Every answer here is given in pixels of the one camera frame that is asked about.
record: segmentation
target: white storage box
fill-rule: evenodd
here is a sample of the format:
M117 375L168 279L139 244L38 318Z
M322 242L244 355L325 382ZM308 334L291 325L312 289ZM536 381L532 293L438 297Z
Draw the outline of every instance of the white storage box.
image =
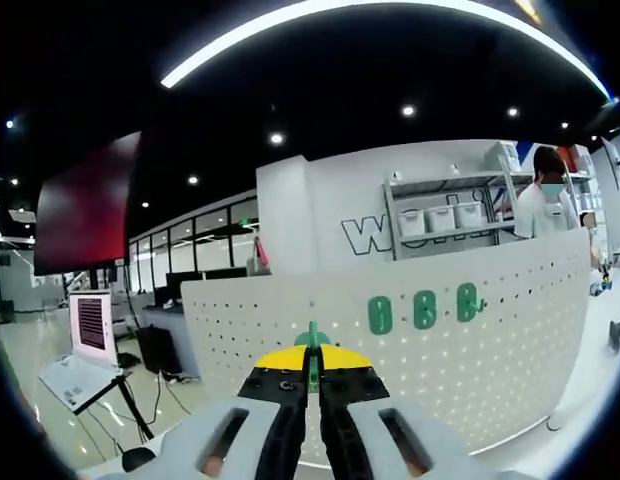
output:
M485 162L488 170L501 171L505 168L513 173L521 171L517 147L512 142L503 142L501 140L496 142L486 153Z
M481 216L481 202L460 203L454 206L457 228L475 228L485 224Z
M399 231L402 237L412 237L426 233L423 210L406 210L399 214Z
M454 230L454 205L429 208L426 211L426 224L429 232Z

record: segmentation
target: pegboard panel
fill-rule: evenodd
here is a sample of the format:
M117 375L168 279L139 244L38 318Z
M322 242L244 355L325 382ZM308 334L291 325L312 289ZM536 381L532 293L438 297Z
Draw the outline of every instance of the pegboard panel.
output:
M475 451L558 404L580 345L589 271L579 229L336 274L191 282L183 300L215 398L236 394L261 355L292 345L315 319L333 344L370 357L391 395L414 400ZM313 400L301 460L327 465Z

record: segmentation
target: black ceiling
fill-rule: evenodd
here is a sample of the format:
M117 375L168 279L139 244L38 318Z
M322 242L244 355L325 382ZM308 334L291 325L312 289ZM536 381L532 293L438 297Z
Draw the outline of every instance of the black ceiling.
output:
M601 118L601 93L546 48L449 10L368 5L316 14L240 43L166 90L162 76L187 54L289 2L39 3L5 22L13 33L1 126L14 116L16 128L4 132L0 177L21 183L0 181L4 235L30 233L5 207L34 209L45 178L136 130L144 135L132 235L254 188L256 167L296 154L454 138L589 144L620 122ZM557 17L620 94L620 58L610 58L606 33L614 26L582 4L564 5ZM594 28L604 20L607 30ZM399 114L404 103L416 105L415 118ZM505 115L512 105L516 120ZM276 148L267 142L275 130L286 135ZM201 181L188 187L193 173Z

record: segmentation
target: desk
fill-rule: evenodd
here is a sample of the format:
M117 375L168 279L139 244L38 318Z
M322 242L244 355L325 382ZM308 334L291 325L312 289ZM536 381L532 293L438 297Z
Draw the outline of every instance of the desk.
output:
M165 310L160 307L146 307L138 316L142 327L154 325L168 330L172 335L183 373L190 377L201 378L182 306L177 305Z

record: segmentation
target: reflective floor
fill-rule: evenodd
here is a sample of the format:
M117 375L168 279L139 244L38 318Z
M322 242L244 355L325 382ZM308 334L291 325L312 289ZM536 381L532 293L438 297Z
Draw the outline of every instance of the reflective floor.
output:
M614 388L620 372L620 355L607 347L609 320L620 321L620 271L615 272L615 288L601 297L591 298L579 357L571 380L557 406L563 427L549 432L541 424L530 432L477 456L498 470L516 469L536 478L548 478L561 459L574 452L583 435L603 407ZM114 437L126 450L141 444L137 427L118 390L105 395L98 405L79 417L70 413L39 381L42 367L70 352L69 319L67 310L49 313L17 315L16 322L0 326L3 341L12 366L26 398L40 418L57 453L74 469L102 464L118 456ZM140 356L136 341L118 342L120 352ZM156 377L142 365L134 367L128 378L139 410L150 422L157 399ZM206 405L208 397L202 382L169 387L183 406L196 411ZM161 434L187 416L162 383L156 421L150 426ZM108 431L104 432L99 425ZM105 471L94 472L98 477ZM329 470L300 465L298 480L332 478Z
M130 417L119 390L112 390L88 411L78 417L68 411L40 382L41 368L70 351L68 311L19 314L16 322L0 325L0 339L5 345L10 361L19 379L24 395L40 418L57 453L74 469L101 463L118 455L113 440L126 450L140 445L137 426ZM136 341L118 342L120 352L130 352L140 357ZM139 411L150 422L157 398L156 376L143 365L132 369L128 378ZM183 406L196 410L205 403L201 382L171 385L171 391ZM154 433L164 432L187 416L164 384L157 407L156 421L150 426Z

